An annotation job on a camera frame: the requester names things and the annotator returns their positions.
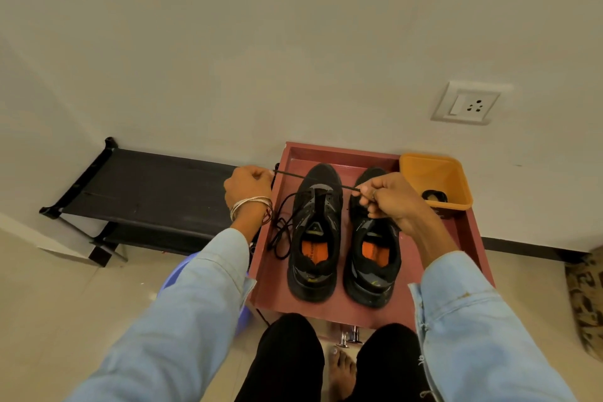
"orange plastic basket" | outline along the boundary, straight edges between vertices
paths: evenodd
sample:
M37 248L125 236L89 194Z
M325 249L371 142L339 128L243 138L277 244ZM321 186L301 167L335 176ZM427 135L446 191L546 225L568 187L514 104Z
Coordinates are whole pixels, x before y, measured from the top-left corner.
M419 194L429 189L446 194L448 202L426 200L442 217L467 210L473 205L463 166L454 158L407 153L400 156L400 171Z

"switch plate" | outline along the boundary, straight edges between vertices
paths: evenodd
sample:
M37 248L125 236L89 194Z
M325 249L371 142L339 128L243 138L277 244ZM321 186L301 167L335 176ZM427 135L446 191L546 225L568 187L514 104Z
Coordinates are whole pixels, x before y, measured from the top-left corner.
M463 124L489 124L495 115L494 104L512 92L508 84L450 81L432 121Z

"shoe upper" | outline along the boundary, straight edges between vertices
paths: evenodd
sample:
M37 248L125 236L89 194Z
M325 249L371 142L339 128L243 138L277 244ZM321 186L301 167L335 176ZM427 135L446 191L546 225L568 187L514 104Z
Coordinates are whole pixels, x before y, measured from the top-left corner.
M385 174L385 170L371 167L358 178L356 185ZM360 198L354 196L350 199L351 274L359 286L370 292L387 291L396 281L402 265L400 229L389 218L369 218L366 207L359 201Z
M343 190L335 169L318 164L293 203L290 265L300 281L325 282L336 272L341 243Z

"bare foot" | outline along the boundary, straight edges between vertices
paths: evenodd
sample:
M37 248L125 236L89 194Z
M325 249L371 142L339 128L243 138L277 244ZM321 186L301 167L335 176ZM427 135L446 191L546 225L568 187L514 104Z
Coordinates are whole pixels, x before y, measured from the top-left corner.
M334 346L329 353L329 395L331 402L351 396L356 384L356 363Z

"tiled floor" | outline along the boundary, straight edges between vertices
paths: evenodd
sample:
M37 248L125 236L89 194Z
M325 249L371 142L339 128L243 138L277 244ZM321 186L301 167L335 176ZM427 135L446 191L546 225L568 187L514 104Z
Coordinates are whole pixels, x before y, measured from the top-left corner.
M0 231L0 400L65 398L182 260L135 247L127 253L129 263L113 258L98 269L56 258ZM488 259L501 294L578 399L600 400L603 363L578 342L562 264L493 252ZM264 328L253 322L235 339L204 402L235 398Z

